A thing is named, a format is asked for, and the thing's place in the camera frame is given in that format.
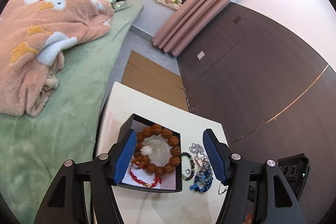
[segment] red string bracelet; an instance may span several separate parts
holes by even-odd
[[[137,183],[140,183],[140,184],[142,184],[142,185],[144,185],[145,187],[148,187],[148,188],[153,188],[157,185],[157,183],[161,183],[161,178],[159,178],[157,176],[155,176],[154,183],[152,183],[152,184],[148,184],[147,182],[139,180],[137,178],[137,176],[134,175],[133,172],[132,172],[132,166],[133,165],[136,165],[136,164],[131,165],[131,167],[129,168],[129,174],[131,175],[132,179],[135,180]]]

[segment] pink curtain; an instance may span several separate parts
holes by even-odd
[[[153,38],[165,52],[179,55],[230,0],[187,0]]]

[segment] light switch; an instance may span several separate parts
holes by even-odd
[[[201,60],[201,58],[202,58],[203,56],[205,56],[205,54],[204,54],[203,51],[201,51],[199,54],[197,54],[197,58],[198,58],[198,60]]]

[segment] cardboard box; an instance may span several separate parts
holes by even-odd
[[[189,112],[181,76],[132,51],[123,85]]]
[[[122,140],[122,138],[125,136],[126,132],[129,129],[133,129],[135,130],[135,132],[139,132],[139,131],[142,131],[145,127],[150,127],[154,124],[155,123],[152,121],[149,121],[136,114],[133,114],[121,126],[119,136],[118,136],[118,142]],[[179,138],[180,140],[179,146],[181,147],[180,134],[175,131],[172,131],[172,133],[174,136]],[[127,169],[124,179],[121,182],[119,182],[117,186],[128,188],[128,189],[133,189],[133,190],[155,192],[155,193],[175,193],[175,192],[182,191],[182,164],[181,163],[175,167],[175,171],[173,173],[162,176],[161,184],[158,183],[156,187],[153,187],[153,188],[145,187],[137,183],[136,181],[134,181],[131,175],[129,174],[129,167]],[[152,184],[154,182],[154,177],[155,177],[154,174],[150,174],[147,171],[142,170],[142,169],[139,169],[139,170],[132,169],[132,171],[134,175],[137,176],[138,179],[145,181],[148,184]]]

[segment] white wall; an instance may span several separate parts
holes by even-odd
[[[328,0],[232,0],[285,26],[336,71],[336,12]]]
[[[143,10],[132,25],[154,37],[175,10],[158,3],[156,0],[142,1]]]

